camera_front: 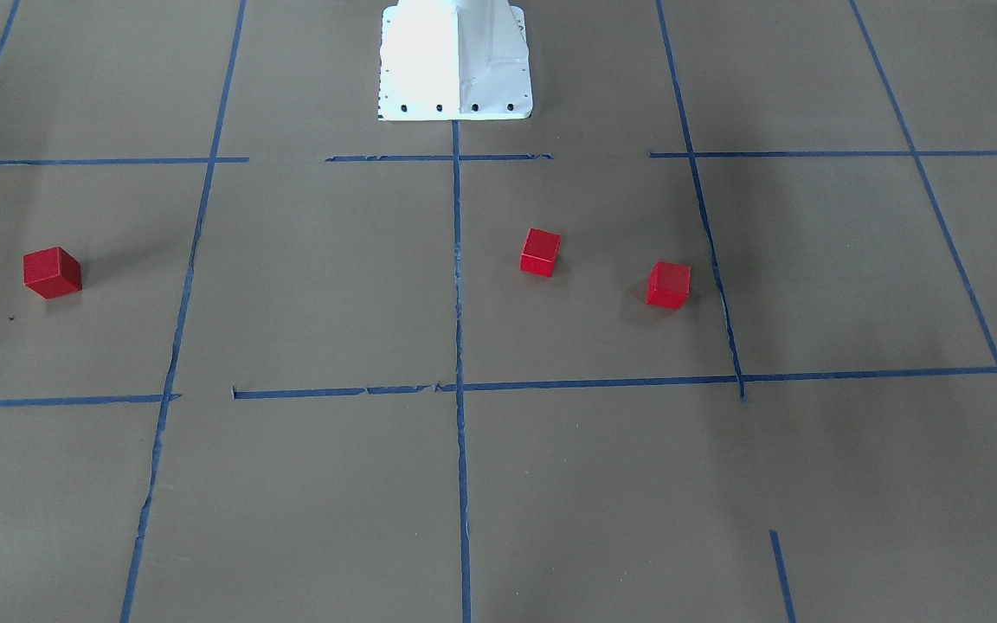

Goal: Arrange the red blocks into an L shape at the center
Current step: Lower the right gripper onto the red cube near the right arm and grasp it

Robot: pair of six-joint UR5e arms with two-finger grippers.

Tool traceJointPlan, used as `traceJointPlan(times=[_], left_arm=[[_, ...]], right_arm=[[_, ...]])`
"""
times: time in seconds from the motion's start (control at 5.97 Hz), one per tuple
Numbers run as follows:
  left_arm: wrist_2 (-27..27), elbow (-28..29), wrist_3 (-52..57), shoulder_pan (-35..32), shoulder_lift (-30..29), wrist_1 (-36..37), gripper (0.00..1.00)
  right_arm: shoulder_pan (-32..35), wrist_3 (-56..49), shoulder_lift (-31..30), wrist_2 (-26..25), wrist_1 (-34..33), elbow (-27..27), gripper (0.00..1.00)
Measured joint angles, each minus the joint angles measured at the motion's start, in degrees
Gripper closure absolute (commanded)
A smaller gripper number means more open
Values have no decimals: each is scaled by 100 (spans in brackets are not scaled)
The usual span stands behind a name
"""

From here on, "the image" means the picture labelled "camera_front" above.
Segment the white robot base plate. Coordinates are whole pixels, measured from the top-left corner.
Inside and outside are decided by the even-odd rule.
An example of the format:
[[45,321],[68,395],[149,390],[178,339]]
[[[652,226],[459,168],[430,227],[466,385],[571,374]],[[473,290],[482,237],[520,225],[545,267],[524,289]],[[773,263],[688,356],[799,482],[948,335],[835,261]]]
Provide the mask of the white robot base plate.
[[380,24],[380,121],[531,116],[522,8],[509,1],[399,1],[384,9]]

